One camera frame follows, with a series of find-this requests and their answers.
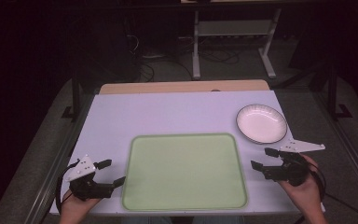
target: green cutting board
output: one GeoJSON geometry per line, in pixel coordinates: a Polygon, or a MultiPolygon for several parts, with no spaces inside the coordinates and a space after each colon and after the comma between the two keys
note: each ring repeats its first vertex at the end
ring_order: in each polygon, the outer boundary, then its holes
{"type": "Polygon", "coordinates": [[[234,137],[206,133],[134,138],[122,203],[131,211],[244,207],[247,194],[234,137]]]}

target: hand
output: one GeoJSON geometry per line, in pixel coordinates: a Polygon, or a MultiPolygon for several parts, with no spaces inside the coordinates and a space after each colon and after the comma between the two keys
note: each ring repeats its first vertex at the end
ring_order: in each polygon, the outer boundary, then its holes
{"type": "MultiPolygon", "coordinates": [[[[313,159],[305,155],[301,156],[317,167],[313,159]]],[[[310,169],[317,172],[316,167],[311,165],[310,169]]],[[[297,187],[285,181],[280,181],[279,184],[309,223],[327,223],[321,207],[319,188],[313,176],[309,174],[304,183],[297,187]]]]}
{"type": "Polygon", "coordinates": [[[101,201],[101,199],[87,199],[86,201],[81,201],[72,195],[72,192],[69,189],[63,195],[62,200],[65,201],[62,203],[60,224],[80,223],[91,208],[101,201]]]}

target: white plate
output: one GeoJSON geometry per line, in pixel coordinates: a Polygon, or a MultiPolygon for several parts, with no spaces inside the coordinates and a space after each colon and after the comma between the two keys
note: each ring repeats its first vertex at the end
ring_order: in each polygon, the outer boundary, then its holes
{"type": "Polygon", "coordinates": [[[278,142],[287,132],[283,115],[267,105],[247,105],[238,113],[237,124],[247,138],[259,144],[278,142]]]}

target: white tabletop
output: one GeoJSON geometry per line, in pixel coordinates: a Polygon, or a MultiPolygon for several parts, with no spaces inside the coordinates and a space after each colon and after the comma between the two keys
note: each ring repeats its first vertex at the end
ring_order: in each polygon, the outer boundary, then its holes
{"type": "MultiPolygon", "coordinates": [[[[98,170],[97,183],[112,183],[126,174],[131,141],[139,135],[174,133],[230,133],[237,142],[248,203],[235,210],[132,212],[121,204],[122,188],[110,199],[103,199],[90,212],[106,216],[200,216],[263,215],[296,213],[282,188],[252,169],[250,161],[281,165],[282,161],[265,155],[265,147],[279,148],[292,138],[287,135],[275,144],[258,145],[246,139],[237,127],[237,113],[246,105],[261,104],[282,113],[274,91],[209,91],[96,95],[70,163],[88,154],[94,162],[112,160],[98,170]]],[[[62,194],[69,183],[62,183],[62,194]]],[[[51,213],[57,214],[52,206],[51,213]]]]}

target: table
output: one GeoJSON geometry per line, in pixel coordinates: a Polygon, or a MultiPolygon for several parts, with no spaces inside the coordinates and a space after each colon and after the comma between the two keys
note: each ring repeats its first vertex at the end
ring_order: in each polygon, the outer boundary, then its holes
{"type": "MultiPolygon", "coordinates": [[[[292,138],[292,134],[289,130],[283,140],[275,144],[258,145],[247,140],[237,128],[235,118],[238,111],[249,104],[269,105],[282,113],[275,93],[269,90],[263,80],[129,83],[103,86],[100,94],[94,98],[70,163],[81,159],[85,154],[89,154],[94,162],[111,159],[112,165],[97,171],[94,178],[98,183],[111,183],[126,174],[131,140],[136,136],[230,133],[237,142],[249,200],[248,204],[240,209],[130,212],[121,205],[122,191],[118,188],[110,199],[102,200],[91,213],[105,216],[298,213],[279,185],[265,180],[250,164],[250,160],[254,160],[268,165],[281,165],[280,160],[265,155],[264,147],[277,148],[292,138]],[[216,118],[220,118],[219,122],[211,122],[216,118]],[[171,125],[159,125],[166,122],[170,122],[171,125]]],[[[62,194],[68,187],[68,183],[62,184],[62,194]]],[[[57,214],[56,207],[52,206],[50,212],[57,214]]]]}

